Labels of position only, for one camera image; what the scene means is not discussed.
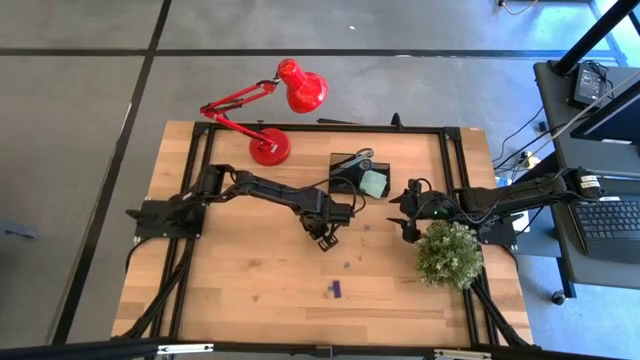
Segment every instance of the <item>monitor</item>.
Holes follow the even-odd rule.
[[[640,81],[603,106],[571,132],[580,139],[640,144]]]

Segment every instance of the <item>green leaves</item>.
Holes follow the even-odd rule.
[[[468,288],[483,266],[475,234],[466,225],[434,221],[416,242],[420,281],[457,291]]]

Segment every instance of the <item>lamp base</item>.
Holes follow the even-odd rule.
[[[291,142],[287,134],[273,128],[262,129],[260,133],[273,140],[276,146],[272,148],[263,144],[260,140],[252,138],[249,143],[249,152],[253,160],[263,166],[275,166],[281,164],[289,157]]]

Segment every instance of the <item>wooden tabletop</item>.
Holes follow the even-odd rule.
[[[179,192],[192,128],[193,122],[167,123],[149,187],[151,198],[166,199]],[[262,167],[251,159],[247,137],[217,131],[211,163],[231,164],[302,187],[328,176],[330,153],[371,147],[376,162],[391,164],[389,198],[398,196],[409,178],[424,177],[434,189],[446,190],[436,135],[301,131],[288,135],[289,158],[280,166]],[[495,187],[484,131],[462,129],[462,136],[471,185]],[[454,177],[459,186],[456,171]],[[230,184],[225,179],[223,188]],[[351,201],[350,195],[332,197],[337,202]],[[385,220],[401,216],[397,204],[387,201],[367,197],[367,207],[349,227],[336,233],[340,243],[327,253],[284,206],[251,197],[210,205],[195,246],[179,337],[288,344],[468,346],[462,295],[416,281],[416,249],[402,240],[397,225]],[[167,243],[153,239],[134,254],[114,335],[128,330],[155,296]],[[531,341],[513,259],[496,246],[483,246],[483,253],[494,302],[520,336]],[[339,299],[328,291],[333,280],[341,284]],[[482,307],[475,300],[481,340],[487,341]]]

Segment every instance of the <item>wheel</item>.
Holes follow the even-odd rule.
[[[564,304],[565,300],[567,300],[567,297],[564,295],[564,290],[558,290],[551,295],[551,302],[556,305]]]

